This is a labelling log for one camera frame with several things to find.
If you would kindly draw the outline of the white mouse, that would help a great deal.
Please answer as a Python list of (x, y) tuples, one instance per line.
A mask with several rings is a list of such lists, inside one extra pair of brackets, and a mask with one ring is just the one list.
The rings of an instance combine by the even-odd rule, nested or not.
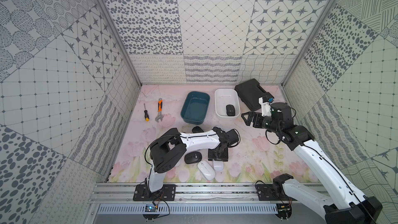
[(208, 162), (202, 160), (197, 164), (197, 167), (206, 180), (211, 181), (215, 178), (216, 172)]
[(216, 172), (221, 172), (224, 169), (223, 161), (213, 161), (213, 168)]

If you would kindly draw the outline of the black mouse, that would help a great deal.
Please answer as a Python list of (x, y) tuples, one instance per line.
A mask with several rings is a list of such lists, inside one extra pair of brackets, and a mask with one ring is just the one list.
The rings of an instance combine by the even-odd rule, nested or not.
[(235, 116), (236, 110), (235, 110), (234, 105), (228, 104), (228, 105), (226, 106), (226, 113), (227, 113), (227, 116), (229, 116), (229, 117)]
[(184, 156), (184, 162), (186, 164), (195, 164), (202, 161), (202, 154), (199, 151), (194, 151)]
[(192, 128), (192, 133), (203, 133), (203, 132), (204, 130), (199, 126), (195, 126)]

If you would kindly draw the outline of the white mouse bottom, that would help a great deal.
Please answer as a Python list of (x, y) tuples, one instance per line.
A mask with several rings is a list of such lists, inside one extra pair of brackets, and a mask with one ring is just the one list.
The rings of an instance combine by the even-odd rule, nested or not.
[(211, 181), (215, 178), (216, 172), (208, 162), (202, 160), (197, 164), (197, 167), (206, 180)]

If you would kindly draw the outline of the black mouse bottom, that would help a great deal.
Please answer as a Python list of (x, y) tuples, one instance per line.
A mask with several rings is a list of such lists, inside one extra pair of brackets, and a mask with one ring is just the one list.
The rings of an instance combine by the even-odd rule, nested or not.
[(202, 154), (199, 151), (194, 151), (184, 156), (184, 162), (186, 164), (195, 164), (202, 161)]

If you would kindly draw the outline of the black mouse top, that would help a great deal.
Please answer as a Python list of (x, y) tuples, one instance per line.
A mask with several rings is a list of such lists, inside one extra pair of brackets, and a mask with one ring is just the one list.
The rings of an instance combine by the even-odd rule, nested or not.
[(204, 130), (199, 126), (195, 126), (192, 128), (192, 133), (203, 133), (203, 132)]

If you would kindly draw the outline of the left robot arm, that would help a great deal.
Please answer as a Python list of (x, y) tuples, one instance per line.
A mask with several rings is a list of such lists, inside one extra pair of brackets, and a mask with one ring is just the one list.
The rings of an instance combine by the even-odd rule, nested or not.
[(183, 133), (176, 128), (169, 129), (160, 138), (154, 140), (146, 149), (151, 165), (150, 174), (145, 180), (150, 193), (163, 188), (166, 173), (173, 169), (185, 155), (201, 150), (208, 151), (208, 160), (223, 169), (223, 162), (229, 159), (228, 151), (240, 143), (239, 132), (232, 129), (228, 132), (214, 127), (208, 132)]

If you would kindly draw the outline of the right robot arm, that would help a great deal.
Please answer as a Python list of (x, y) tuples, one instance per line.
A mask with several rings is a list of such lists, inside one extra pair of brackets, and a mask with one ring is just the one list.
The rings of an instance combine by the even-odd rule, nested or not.
[(294, 124), (294, 110), (282, 102), (263, 103), (262, 112), (243, 113), (247, 126), (274, 133), (316, 175), (328, 192), (325, 196), (285, 173), (273, 179), (273, 191), (299, 201), (328, 224), (374, 224), (382, 204), (356, 187), (325, 154), (315, 137), (302, 125)]

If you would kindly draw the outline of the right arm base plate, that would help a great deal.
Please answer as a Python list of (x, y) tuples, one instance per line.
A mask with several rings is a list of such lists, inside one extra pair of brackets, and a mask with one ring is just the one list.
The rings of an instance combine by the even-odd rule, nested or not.
[(256, 184), (255, 185), (259, 201), (278, 201), (288, 203), (289, 200), (295, 201), (282, 194), (277, 194), (271, 184)]

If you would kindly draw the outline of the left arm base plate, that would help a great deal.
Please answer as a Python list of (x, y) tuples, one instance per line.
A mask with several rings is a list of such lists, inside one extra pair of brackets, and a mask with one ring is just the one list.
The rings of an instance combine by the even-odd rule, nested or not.
[(147, 185), (139, 184), (135, 187), (133, 201), (174, 201), (176, 194), (176, 185), (165, 184), (163, 187), (156, 191), (151, 192)]

